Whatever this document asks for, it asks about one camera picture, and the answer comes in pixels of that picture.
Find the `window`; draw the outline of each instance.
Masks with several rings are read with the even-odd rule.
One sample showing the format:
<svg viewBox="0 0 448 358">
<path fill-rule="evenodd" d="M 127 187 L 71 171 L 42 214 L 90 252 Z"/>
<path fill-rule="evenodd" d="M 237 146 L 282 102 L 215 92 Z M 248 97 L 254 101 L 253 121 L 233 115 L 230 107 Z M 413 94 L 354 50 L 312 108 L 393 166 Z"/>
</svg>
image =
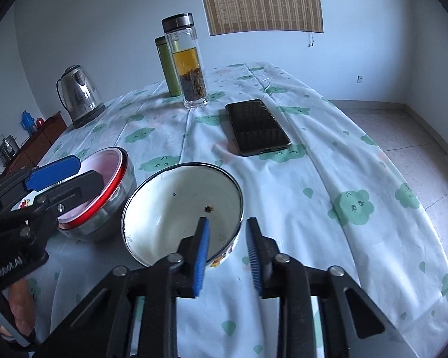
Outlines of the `window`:
<svg viewBox="0 0 448 358">
<path fill-rule="evenodd" d="M 323 32 L 320 0 L 204 0 L 211 35 L 243 31 Z"/>
</svg>

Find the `green thermos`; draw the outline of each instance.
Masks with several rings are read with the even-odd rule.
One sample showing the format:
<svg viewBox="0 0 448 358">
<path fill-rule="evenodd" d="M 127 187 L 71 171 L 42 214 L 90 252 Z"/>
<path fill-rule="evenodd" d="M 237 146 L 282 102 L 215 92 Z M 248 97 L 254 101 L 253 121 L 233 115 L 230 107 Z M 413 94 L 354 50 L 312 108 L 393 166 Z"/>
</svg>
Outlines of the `green thermos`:
<svg viewBox="0 0 448 358">
<path fill-rule="evenodd" d="M 172 65 L 166 38 L 161 36 L 160 38 L 154 39 L 154 42 L 158 48 L 159 59 L 161 61 L 161 66 L 163 67 L 164 78 L 168 84 L 169 94 L 171 94 L 172 97 L 177 97 L 178 95 L 181 95 L 181 90 L 179 89 L 178 79 L 174 72 L 174 66 Z"/>
</svg>

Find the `tiled floor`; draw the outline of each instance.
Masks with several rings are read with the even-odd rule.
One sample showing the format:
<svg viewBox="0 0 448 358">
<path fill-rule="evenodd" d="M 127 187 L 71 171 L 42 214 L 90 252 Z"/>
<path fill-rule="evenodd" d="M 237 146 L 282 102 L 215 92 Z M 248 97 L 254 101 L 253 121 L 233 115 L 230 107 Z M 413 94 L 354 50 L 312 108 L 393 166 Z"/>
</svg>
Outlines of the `tiled floor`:
<svg viewBox="0 0 448 358">
<path fill-rule="evenodd" d="M 428 213 L 448 257 L 448 156 L 403 111 L 343 110 L 397 166 Z"/>
</svg>

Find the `blue teapot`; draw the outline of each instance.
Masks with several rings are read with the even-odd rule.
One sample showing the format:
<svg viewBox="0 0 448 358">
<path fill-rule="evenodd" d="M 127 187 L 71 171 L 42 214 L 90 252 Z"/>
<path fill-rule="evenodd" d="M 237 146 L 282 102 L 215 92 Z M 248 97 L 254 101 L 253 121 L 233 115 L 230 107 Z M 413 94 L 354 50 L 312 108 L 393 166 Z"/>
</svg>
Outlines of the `blue teapot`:
<svg viewBox="0 0 448 358">
<path fill-rule="evenodd" d="M 20 122 L 20 124 L 30 136 L 37 131 L 35 119 L 26 110 L 22 113 L 22 121 Z"/>
</svg>

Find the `smartphone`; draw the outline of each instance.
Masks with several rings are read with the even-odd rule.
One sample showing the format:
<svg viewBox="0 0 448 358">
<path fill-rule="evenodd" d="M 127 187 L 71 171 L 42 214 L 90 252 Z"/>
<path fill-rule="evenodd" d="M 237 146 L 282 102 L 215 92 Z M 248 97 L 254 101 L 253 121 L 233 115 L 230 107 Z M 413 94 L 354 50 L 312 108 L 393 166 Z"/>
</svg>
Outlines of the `smartphone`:
<svg viewBox="0 0 448 358">
<path fill-rule="evenodd" d="M 261 100 L 226 105 L 237 148 L 242 156 L 280 151 L 290 140 Z"/>
</svg>

